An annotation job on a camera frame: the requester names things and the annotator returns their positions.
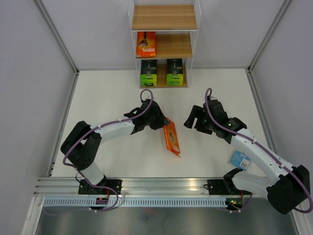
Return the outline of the orange razor box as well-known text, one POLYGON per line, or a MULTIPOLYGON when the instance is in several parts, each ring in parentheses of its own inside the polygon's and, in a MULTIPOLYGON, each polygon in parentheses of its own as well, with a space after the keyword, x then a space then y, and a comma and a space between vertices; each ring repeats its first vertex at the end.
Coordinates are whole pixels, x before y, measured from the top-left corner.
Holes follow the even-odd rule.
POLYGON ((163 126, 166 149, 174 155, 180 157, 180 147, 175 124, 168 117, 166 117, 166 119, 169 122, 167 125, 163 126))
POLYGON ((139 31, 137 33, 136 57, 151 58, 156 56, 156 33, 154 31, 139 31))

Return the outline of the black green razor box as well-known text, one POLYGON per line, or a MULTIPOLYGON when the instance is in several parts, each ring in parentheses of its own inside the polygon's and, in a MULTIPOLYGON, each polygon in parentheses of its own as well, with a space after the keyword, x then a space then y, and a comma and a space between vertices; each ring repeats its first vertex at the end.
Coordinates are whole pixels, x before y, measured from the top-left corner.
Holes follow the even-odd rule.
POLYGON ((166 82, 168 86, 183 85, 183 63, 181 58, 167 59, 166 82))
POLYGON ((141 86, 157 85, 157 60, 142 60, 140 70, 141 86))

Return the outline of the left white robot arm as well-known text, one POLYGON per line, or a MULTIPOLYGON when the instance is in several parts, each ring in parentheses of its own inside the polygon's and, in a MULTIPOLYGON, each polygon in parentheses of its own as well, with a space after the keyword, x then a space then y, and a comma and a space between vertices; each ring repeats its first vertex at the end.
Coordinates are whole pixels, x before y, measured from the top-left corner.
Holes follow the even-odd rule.
POLYGON ((106 176, 94 162, 99 146, 112 139, 133 135, 149 126, 152 130, 169 125, 158 103, 147 99, 140 107, 125 113, 121 119, 99 125, 78 122, 61 145, 64 160, 85 178, 91 190, 97 194, 107 188, 106 176))

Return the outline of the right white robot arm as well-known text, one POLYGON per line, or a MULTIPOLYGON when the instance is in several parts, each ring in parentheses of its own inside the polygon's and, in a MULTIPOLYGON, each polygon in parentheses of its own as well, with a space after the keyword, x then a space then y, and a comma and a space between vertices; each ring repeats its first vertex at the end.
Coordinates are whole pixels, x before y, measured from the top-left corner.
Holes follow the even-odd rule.
POLYGON ((297 210, 305 200, 313 210, 310 173, 303 166, 294 166, 260 144, 247 125, 236 117, 228 117, 217 99, 207 99, 203 106, 194 105, 184 126, 205 134, 216 134, 236 150, 245 154, 264 173, 257 176, 235 168, 223 176, 223 187, 228 193, 247 191, 266 198, 281 214, 297 210))

